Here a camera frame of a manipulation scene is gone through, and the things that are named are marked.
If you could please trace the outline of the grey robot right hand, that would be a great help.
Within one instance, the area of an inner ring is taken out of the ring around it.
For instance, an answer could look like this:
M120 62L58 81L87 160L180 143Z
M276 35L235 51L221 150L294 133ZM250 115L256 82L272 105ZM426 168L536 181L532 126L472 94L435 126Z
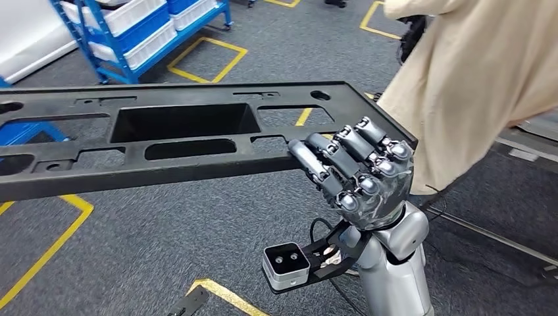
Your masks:
M290 140L288 150L327 203L359 230L388 226L400 216L413 179L413 149L369 117L330 139L313 133Z

